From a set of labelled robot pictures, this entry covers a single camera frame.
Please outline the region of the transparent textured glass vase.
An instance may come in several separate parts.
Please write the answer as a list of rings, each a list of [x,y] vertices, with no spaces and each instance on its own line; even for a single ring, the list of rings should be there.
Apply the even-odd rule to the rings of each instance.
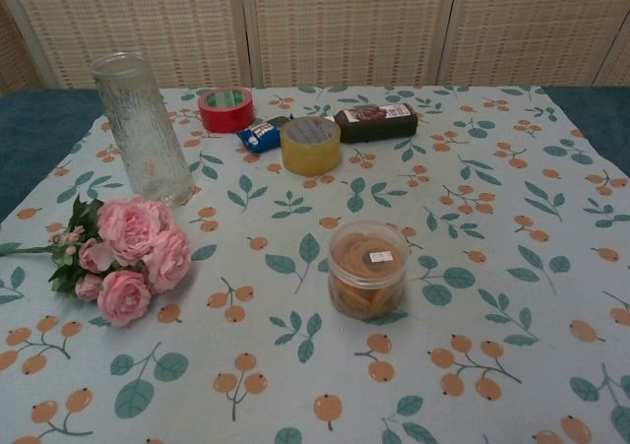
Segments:
[[[168,206],[186,204],[194,181],[148,58],[116,52],[96,60],[91,73],[132,192]]]

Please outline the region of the yellow clear tape roll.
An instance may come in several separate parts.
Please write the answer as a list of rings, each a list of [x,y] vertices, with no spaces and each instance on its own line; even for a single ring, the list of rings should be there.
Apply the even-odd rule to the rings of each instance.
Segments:
[[[283,166],[302,176],[325,174],[341,159],[341,128],[329,117],[290,119],[281,129]]]

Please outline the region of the clear jar of rubber bands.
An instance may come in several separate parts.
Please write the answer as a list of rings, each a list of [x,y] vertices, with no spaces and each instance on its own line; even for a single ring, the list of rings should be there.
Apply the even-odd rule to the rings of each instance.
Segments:
[[[409,253],[402,234],[385,223],[342,225],[329,243],[329,293],[334,306],[357,320],[393,313],[403,296]]]

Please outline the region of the blue snack packet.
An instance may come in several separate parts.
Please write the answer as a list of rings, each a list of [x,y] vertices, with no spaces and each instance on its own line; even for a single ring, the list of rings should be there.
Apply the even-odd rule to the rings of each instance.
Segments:
[[[236,132],[248,152],[261,154],[281,146],[281,124],[265,121]]]

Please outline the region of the dark brown rectangular snack package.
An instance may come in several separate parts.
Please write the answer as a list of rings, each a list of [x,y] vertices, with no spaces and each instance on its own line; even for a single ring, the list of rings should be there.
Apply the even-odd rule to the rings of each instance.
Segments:
[[[416,112],[407,103],[344,109],[334,119],[344,144],[411,137],[418,124]]]

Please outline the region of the red tape roll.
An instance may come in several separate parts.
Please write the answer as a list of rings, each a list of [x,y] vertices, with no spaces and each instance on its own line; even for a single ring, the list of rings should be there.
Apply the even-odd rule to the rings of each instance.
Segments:
[[[255,118],[250,91],[237,86],[209,90],[198,97],[197,104],[203,127],[212,133],[235,133]]]

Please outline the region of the floral fruit print tablecloth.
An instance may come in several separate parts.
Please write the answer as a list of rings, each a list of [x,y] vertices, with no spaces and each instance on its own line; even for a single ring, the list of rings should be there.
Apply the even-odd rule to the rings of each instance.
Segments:
[[[630,173],[536,87],[301,87],[258,117],[407,103],[415,135],[299,177],[163,94],[196,194],[189,281],[115,328],[0,259],[0,444],[630,444]],[[395,311],[341,313],[329,243],[382,222]]]

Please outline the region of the woven bamboo folding screen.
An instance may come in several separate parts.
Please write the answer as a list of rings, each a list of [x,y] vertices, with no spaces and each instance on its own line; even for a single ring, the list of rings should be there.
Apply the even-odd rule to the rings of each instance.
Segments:
[[[119,51],[164,87],[630,86],[630,0],[0,0],[0,89]]]

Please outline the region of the pink rose bouquet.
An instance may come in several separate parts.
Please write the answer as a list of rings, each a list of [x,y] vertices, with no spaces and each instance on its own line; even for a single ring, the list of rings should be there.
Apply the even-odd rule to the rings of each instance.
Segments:
[[[102,202],[77,198],[66,228],[40,247],[0,249],[0,257],[48,254],[51,288],[94,303],[110,325],[142,318],[173,290],[192,261],[187,234],[165,203],[140,195]]]

